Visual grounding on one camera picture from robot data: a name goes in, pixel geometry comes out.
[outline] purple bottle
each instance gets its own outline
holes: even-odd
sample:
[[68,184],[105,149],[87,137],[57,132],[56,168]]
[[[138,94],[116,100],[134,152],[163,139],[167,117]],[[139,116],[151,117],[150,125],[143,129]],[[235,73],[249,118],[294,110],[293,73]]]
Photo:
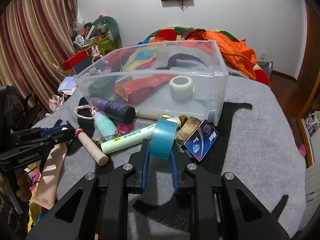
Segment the purple bottle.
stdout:
[[107,116],[125,124],[131,124],[136,117],[136,110],[115,101],[93,98],[92,105],[106,113]]

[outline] metal screw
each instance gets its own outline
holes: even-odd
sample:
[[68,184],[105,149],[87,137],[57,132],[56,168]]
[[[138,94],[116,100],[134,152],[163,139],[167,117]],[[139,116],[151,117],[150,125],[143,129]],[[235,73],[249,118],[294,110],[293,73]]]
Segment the metal screw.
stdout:
[[92,172],[89,172],[84,177],[85,177],[86,180],[92,180],[92,179],[94,179],[95,174],[92,173]]
[[125,165],[123,165],[123,168],[128,171],[128,170],[131,170],[133,168],[132,164],[130,163],[126,163]]
[[189,163],[187,165],[187,168],[191,171],[195,170],[197,168],[197,165],[195,165],[194,163]]
[[224,176],[226,177],[226,179],[230,179],[230,180],[235,178],[235,176],[231,172],[227,172]]

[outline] mint green bottle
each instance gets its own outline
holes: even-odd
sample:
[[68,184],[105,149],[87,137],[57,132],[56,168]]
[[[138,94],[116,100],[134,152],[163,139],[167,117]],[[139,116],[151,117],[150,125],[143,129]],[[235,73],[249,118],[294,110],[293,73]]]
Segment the mint green bottle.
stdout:
[[[98,127],[98,130],[102,136],[113,135],[115,133],[115,131],[116,131],[115,124],[102,111],[99,111],[94,115],[94,121],[95,121],[95,123]],[[106,140],[109,141],[113,138],[114,138],[114,136],[110,136],[110,137],[106,138]]]

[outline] power outlet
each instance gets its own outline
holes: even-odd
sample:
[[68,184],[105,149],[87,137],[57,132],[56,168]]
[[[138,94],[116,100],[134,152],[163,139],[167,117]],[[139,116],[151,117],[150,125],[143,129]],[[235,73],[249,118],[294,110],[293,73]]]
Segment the power outlet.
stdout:
[[261,58],[261,59],[264,59],[265,56],[266,56],[266,54],[264,54],[264,53],[261,53],[261,54],[260,54],[260,58]]

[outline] bunny figurine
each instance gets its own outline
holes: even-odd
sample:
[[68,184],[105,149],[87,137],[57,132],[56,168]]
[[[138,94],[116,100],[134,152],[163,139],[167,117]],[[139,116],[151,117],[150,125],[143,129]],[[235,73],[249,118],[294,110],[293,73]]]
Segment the bunny figurine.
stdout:
[[91,48],[92,52],[91,52],[91,56],[92,56],[92,63],[98,61],[100,58],[102,58],[103,56],[100,54],[100,50],[98,48],[98,46],[96,45],[96,47],[92,47]]

